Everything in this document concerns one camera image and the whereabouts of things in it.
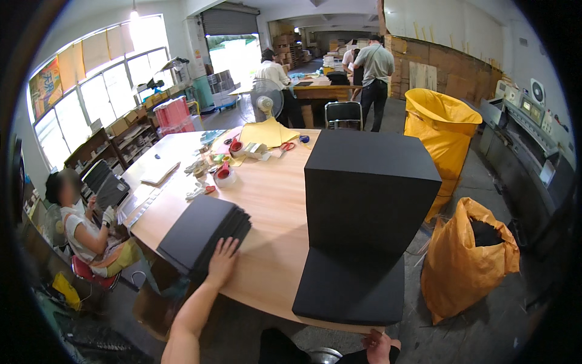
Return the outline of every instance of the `paper stack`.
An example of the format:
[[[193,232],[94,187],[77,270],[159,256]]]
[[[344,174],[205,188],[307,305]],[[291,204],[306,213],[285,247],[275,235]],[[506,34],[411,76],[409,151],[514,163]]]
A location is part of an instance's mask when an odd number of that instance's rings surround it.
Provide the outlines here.
[[[206,274],[218,240],[232,236],[239,239],[240,246],[251,228],[249,218],[231,202],[198,195],[168,231],[157,251],[184,275]]]
[[[264,144],[268,148],[276,148],[299,136],[299,132],[281,125],[275,118],[268,118],[264,122],[248,123],[240,133],[240,141]]]

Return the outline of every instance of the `tape roll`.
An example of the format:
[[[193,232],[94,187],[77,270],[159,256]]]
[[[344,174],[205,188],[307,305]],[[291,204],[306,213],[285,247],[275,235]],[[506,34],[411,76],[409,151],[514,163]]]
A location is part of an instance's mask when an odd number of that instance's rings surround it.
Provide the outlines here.
[[[214,174],[214,182],[218,187],[220,188],[228,187],[236,181],[237,177],[235,172],[230,168],[228,169],[228,171],[229,171],[228,176],[223,178],[219,178],[218,176],[218,174],[220,174],[221,171],[218,171],[218,173]]]
[[[232,145],[228,148],[228,151],[230,152],[233,158],[242,157],[244,155],[243,143],[241,142],[232,143]]]
[[[194,169],[193,173],[194,173],[194,177],[200,178],[204,175],[204,170],[202,168],[198,167],[198,168]]]

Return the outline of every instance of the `wooden table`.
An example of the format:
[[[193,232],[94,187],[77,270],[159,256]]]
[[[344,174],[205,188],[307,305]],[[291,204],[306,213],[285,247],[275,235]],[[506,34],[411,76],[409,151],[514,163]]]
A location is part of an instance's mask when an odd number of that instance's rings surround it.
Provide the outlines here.
[[[309,135],[313,146],[319,130],[298,129]],[[141,156],[124,174],[132,190],[154,156],[177,158],[181,165],[147,211],[132,226],[132,233],[156,250],[173,223],[188,206],[184,197],[194,189],[195,178],[183,170],[196,158],[201,132],[166,135]],[[245,305],[284,319],[334,330],[369,333],[368,326],[338,324],[298,317],[291,308],[309,249],[303,167],[311,150],[297,146],[280,159],[262,162],[247,159],[235,168],[234,185],[210,196],[238,204],[251,216],[253,227],[241,244],[241,255],[232,279],[221,293]],[[208,183],[214,185],[210,175]],[[126,220],[129,222],[137,208]]]
[[[331,81],[326,76],[316,79],[304,79],[301,82],[312,82],[309,86],[295,86],[293,92],[299,100],[338,100],[349,101],[352,97],[351,90],[361,89],[361,86],[353,85],[331,85]],[[252,84],[239,87],[229,95],[248,94],[251,92]],[[313,129],[313,110],[311,104],[301,106],[301,113],[307,129]]]

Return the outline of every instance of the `black chair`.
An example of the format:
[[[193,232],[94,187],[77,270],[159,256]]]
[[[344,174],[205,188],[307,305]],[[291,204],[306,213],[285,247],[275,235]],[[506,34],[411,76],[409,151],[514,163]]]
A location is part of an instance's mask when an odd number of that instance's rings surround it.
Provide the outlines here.
[[[336,101],[325,105],[325,128],[364,130],[362,106],[355,101]]]

